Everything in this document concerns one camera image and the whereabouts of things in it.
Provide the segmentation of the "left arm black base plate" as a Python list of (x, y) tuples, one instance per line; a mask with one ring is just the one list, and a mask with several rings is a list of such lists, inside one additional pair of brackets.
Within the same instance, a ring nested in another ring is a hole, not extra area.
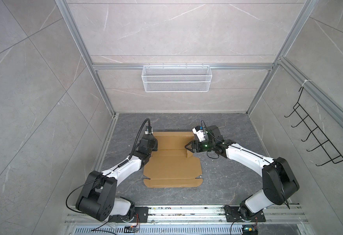
[(117, 223), (146, 223), (149, 216), (149, 207), (131, 207), (126, 215), (111, 215), (108, 217), (110, 222)]

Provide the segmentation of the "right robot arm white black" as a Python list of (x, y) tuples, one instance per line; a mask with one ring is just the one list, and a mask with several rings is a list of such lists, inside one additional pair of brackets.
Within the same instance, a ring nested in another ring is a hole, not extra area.
[(198, 125), (192, 129), (195, 140), (185, 146), (192, 153), (214, 152), (236, 161), (262, 177), (262, 189), (243, 200), (239, 206), (240, 218), (250, 220), (272, 205), (288, 204), (288, 199), (300, 185), (286, 159), (265, 157), (238, 143), (225, 140), (217, 126)]

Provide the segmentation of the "brown cardboard box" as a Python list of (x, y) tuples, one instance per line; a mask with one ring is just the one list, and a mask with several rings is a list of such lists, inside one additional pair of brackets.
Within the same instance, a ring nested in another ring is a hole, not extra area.
[(144, 166), (148, 188), (195, 188), (203, 183), (201, 162), (185, 145), (195, 139), (192, 132), (154, 132), (158, 150)]

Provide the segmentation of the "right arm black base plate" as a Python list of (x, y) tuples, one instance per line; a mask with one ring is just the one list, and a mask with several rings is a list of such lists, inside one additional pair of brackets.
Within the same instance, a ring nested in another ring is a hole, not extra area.
[(240, 206), (229, 206), (223, 207), (224, 215), (227, 222), (265, 222), (265, 216), (263, 210), (253, 213)]

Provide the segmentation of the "aluminium frame post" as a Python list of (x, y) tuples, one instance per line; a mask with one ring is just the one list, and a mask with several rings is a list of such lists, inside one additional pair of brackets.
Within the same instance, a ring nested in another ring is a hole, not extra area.
[(68, 27), (68, 29), (69, 29), (72, 37), (73, 37), (73, 40), (74, 40), (74, 42), (75, 42), (75, 44), (76, 44), (76, 46), (77, 46), (77, 48), (78, 48), (78, 50), (82, 56), (84, 62), (86, 63), (88, 71), (90, 72), (90, 74), (93, 77), (93, 80), (94, 80), (94, 82), (95, 82), (95, 84), (96, 84), (96, 86), (97, 86), (97, 88), (98, 88), (98, 90), (99, 90), (99, 92), (103, 98), (103, 101), (104, 101), (111, 117), (115, 117), (116, 112), (113, 109), (113, 106), (110, 102), (110, 99), (107, 95), (107, 92), (104, 88), (104, 85), (103, 85), (101, 79), (99, 78), (97, 71), (93, 68), (92, 59), (89, 55), (89, 52), (86, 48), (86, 45), (83, 41), (83, 38), (82, 38), (78, 28), (77, 28), (77, 25), (73, 19), (72, 13), (68, 7), (67, 2), (65, 0), (56, 0), (56, 4), (57, 4), (65, 22), (66, 22), (66, 25), (67, 25), (67, 27)]
[(254, 111), (256, 105), (258, 104), (259, 100), (262, 98), (266, 88), (270, 84), (274, 74), (276, 73), (277, 69), (280, 66), (281, 59), (285, 58), (289, 50), (291, 49), (293, 43), (295, 42), (297, 36), (301, 32), (303, 26), (305, 25), (306, 21), (308, 20), (309, 16), (313, 12), (314, 8), (316, 7), (318, 0), (308, 0), (305, 1), (295, 23), (293, 24), (291, 31), (289, 32), (288, 36), (286, 37), (279, 53), (277, 54), (274, 62), (272, 63), (271, 69), (268, 70), (264, 80), (262, 81), (258, 91), (256, 92), (252, 102), (250, 103), (246, 114), (250, 116)]

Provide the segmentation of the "aluminium frame post left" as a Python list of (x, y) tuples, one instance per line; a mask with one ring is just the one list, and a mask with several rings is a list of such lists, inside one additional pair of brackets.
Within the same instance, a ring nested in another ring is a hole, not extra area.
[(78, 28), (77, 28), (77, 25), (73, 19), (72, 13), (68, 7), (67, 2), (65, 0), (56, 0), (56, 4), (57, 4), (65, 22), (66, 22), (66, 25), (67, 25), (67, 27), (68, 27), (68, 29), (69, 29), (72, 37), (73, 37), (73, 40), (74, 40), (74, 42), (75, 42), (75, 44), (76, 44), (76, 46), (77, 46), (77, 48), (78, 48), (78, 50), (82, 56), (84, 62), (86, 63), (88, 71), (90, 72), (90, 74), (93, 77), (93, 80), (94, 80), (94, 82), (95, 82), (95, 84), (96, 84), (96, 86), (97, 86), (97, 88), (98, 88), (98, 90), (99, 90), (99, 92), (103, 98), (103, 101), (104, 101), (111, 117), (115, 117), (116, 112), (113, 109), (113, 106), (110, 102), (110, 99), (107, 95), (107, 92), (104, 88), (104, 85), (103, 85), (101, 79), (99, 78), (97, 71), (93, 68), (92, 59), (89, 55), (89, 52), (86, 48), (86, 45), (83, 41), (83, 38), (82, 38)]

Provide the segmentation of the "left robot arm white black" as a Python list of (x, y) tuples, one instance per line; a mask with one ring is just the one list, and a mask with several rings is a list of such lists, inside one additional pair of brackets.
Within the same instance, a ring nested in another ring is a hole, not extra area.
[(151, 126), (135, 143), (135, 149), (116, 166), (102, 172), (92, 171), (82, 185), (76, 201), (76, 210), (98, 221), (120, 217), (131, 221), (135, 216), (135, 205), (123, 197), (117, 197), (117, 186), (134, 172), (142, 169), (152, 152), (157, 151), (158, 142)]

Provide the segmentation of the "aluminium mounting rail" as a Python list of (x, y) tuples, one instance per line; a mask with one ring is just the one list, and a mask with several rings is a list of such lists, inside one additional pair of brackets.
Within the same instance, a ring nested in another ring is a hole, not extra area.
[(141, 205), (135, 217), (98, 222), (67, 215), (61, 235), (313, 235), (298, 204), (271, 206), (252, 219), (241, 219), (234, 205)]

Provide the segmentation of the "aluminium frame post right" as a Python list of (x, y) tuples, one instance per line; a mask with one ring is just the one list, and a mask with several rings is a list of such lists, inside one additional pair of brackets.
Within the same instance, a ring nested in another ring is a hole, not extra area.
[(268, 70), (264, 80), (262, 81), (258, 91), (256, 92), (252, 102), (250, 103), (246, 114), (250, 116), (254, 111), (256, 105), (258, 104), (259, 100), (262, 98), (266, 88), (270, 84), (274, 74), (276, 73), (277, 69), (280, 66), (281, 59), (285, 58), (289, 50), (291, 49), (293, 43), (295, 42), (297, 36), (301, 32), (303, 26), (305, 25), (306, 21), (308, 20), (309, 16), (313, 12), (314, 8), (316, 7), (318, 0), (308, 0), (305, 1), (295, 23), (293, 24), (291, 31), (289, 32), (288, 36), (286, 37), (279, 53), (277, 54), (274, 62), (272, 63), (271, 69)]

